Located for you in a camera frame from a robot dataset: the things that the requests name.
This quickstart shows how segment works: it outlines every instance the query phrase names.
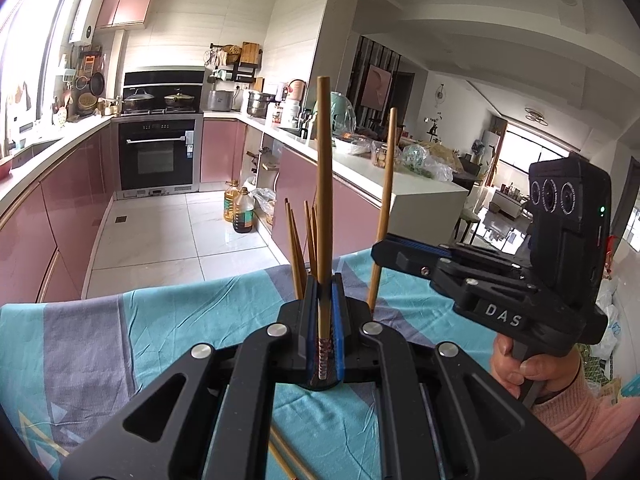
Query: water heater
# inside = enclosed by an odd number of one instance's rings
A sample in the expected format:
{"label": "water heater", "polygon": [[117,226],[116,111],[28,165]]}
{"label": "water heater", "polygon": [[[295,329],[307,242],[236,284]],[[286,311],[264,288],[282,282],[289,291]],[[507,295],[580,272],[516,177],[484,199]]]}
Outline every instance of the water heater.
{"label": "water heater", "polygon": [[78,12],[71,27],[69,43],[90,45],[94,37],[95,22],[103,0],[80,0]]}

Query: oil bottle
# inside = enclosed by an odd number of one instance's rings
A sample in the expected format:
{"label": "oil bottle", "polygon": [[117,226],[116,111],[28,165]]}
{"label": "oil bottle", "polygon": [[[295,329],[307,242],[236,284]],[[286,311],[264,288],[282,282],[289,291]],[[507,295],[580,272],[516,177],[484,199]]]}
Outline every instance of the oil bottle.
{"label": "oil bottle", "polygon": [[249,233],[254,228],[254,199],[245,187],[234,199],[233,218],[236,233]]}
{"label": "oil bottle", "polygon": [[231,222],[234,219],[234,199],[238,196],[240,190],[238,189],[237,180],[227,180],[226,183],[229,184],[229,187],[225,191],[225,209],[222,216],[227,222]]}

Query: human hand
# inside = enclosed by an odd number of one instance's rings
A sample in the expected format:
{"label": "human hand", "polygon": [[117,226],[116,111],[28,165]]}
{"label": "human hand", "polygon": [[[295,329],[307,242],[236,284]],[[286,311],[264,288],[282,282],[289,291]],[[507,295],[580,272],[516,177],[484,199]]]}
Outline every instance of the human hand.
{"label": "human hand", "polygon": [[580,370],[580,352],[574,347],[565,357],[547,354],[535,355],[523,363],[511,357],[513,339],[498,334],[494,340],[494,353],[489,364],[491,375],[514,397],[520,396],[520,385],[525,379],[546,381],[540,396],[560,392],[568,387]]}

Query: white countertop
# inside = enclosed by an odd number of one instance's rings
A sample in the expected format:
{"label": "white countertop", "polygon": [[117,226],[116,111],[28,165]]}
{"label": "white countertop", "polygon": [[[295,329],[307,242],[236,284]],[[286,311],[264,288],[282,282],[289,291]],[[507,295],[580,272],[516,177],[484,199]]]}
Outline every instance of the white countertop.
{"label": "white countertop", "polygon": [[53,125],[41,126],[37,136],[31,136],[31,142],[27,146],[43,140],[60,140],[25,162],[20,168],[12,169],[9,177],[0,181],[0,216],[49,166],[110,121],[110,117],[91,116],[77,123],[65,123],[62,128]]}
{"label": "white countertop", "polygon": [[[316,142],[312,140],[307,146],[304,140],[279,128],[264,125],[264,119],[255,119],[238,112],[204,112],[205,119],[238,119],[256,128],[273,139],[279,140],[292,150],[307,156],[311,160],[318,160]],[[368,157],[344,155],[334,150],[334,173],[344,180],[351,182],[371,196],[382,199],[382,186],[385,180],[385,170],[375,167]],[[466,190],[452,182],[439,182],[431,178],[420,176],[408,170],[394,173],[392,192],[394,195],[416,195],[443,192],[460,192]]]}

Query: person's arm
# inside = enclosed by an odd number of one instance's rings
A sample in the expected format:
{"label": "person's arm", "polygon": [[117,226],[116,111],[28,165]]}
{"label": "person's arm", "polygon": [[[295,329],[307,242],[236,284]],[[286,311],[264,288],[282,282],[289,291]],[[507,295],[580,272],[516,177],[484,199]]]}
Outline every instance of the person's arm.
{"label": "person's arm", "polygon": [[608,399],[595,399],[587,388],[580,354],[564,358],[548,355],[520,363],[511,357],[513,340],[499,335],[491,357],[492,375],[518,397],[524,379],[547,381],[543,397],[547,402],[532,411],[582,460],[587,478],[613,457],[640,415],[640,398],[622,399],[611,406]]}

